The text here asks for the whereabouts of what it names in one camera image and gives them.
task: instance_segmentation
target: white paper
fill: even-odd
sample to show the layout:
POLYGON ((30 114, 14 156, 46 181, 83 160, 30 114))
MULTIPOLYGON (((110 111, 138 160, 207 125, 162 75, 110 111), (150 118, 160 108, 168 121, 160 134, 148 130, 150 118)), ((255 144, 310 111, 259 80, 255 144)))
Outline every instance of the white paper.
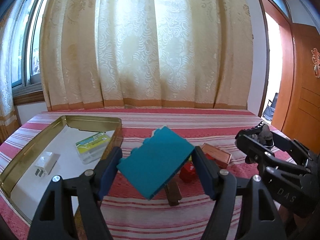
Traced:
MULTIPOLYGON (((106 134, 112 137, 114 131, 107 131, 106 134)), ((99 160, 89 164, 83 164, 78 156, 76 142, 86 139, 97 132, 80 131, 76 128, 65 126, 62 131, 44 149, 47 152, 60 154, 57 163, 49 175, 36 176, 35 162, 27 169, 11 192, 11 199, 18 208, 30 219, 36 212, 36 208, 47 189, 51 179, 60 175, 63 179, 78 177, 87 169, 94 169, 99 160)), ((77 197, 71 197, 72 209, 75 214, 78 208, 77 197)))

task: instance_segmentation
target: yellow green label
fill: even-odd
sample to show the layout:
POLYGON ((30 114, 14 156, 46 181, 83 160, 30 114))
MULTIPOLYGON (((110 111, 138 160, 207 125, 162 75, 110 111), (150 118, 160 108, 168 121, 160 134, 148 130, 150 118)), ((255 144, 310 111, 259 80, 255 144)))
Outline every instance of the yellow green label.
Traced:
POLYGON ((101 145, 105 144, 110 141, 110 137, 106 135, 104 132, 97 133, 95 135, 92 135, 80 142, 76 143, 76 147, 78 149, 78 152, 80 154, 85 153, 87 151, 90 151, 91 149, 101 145))

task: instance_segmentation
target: table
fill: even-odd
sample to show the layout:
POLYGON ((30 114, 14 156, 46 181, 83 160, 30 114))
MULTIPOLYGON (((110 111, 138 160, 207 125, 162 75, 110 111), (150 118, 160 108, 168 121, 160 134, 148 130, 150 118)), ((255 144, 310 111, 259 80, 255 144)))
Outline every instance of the table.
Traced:
MULTIPOLYGON (((256 165, 244 163, 245 154, 234 142, 240 129, 257 125, 261 119, 247 110, 222 109, 93 109, 43 112, 33 117, 0 146, 0 172, 33 137, 61 115, 98 115, 119 117, 123 124, 124 157, 139 147, 151 132, 167 125, 195 146, 209 143, 232 154, 228 170, 238 177, 257 174, 256 165)), ((274 127, 270 129, 284 136, 274 127)), ((272 149, 276 157, 291 161, 287 153, 272 149)), ((176 175, 182 200, 170 207, 162 189, 151 201, 144 199, 118 173, 101 211, 108 228, 117 239, 200 239, 211 215, 214 202, 204 194, 199 180, 184 183, 176 175)), ((27 239, 29 225, 17 214, 0 192, 0 214, 18 239, 27 239)), ((228 239, 234 239, 241 210, 237 197, 228 239)))

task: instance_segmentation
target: orange rectangular box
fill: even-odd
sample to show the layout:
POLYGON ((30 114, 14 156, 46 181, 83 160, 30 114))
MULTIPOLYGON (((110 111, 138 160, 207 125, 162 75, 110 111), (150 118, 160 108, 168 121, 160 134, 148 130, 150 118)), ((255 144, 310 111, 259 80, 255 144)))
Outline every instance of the orange rectangular box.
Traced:
POLYGON ((201 149, 205 154, 211 156, 220 168, 226 169, 228 167, 228 164, 231 160, 230 153, 226 153, 222 150, 219 150, 218 148, 208 143, 204 143, 201 149))

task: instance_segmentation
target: floral curtain pattern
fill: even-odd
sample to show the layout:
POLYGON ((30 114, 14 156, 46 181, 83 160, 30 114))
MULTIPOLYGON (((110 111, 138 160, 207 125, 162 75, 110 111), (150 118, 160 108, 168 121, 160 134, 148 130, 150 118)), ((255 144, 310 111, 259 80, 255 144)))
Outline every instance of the floral curtain pattern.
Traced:
POLYGON ((246 0, 48 0, 40 35, 49 110, 246 108, 246 0))
POLYGON ((12 42, 17 18, 25 0, 15 0, 0 22, 0 144, 17 128, 11 87, 12 42))

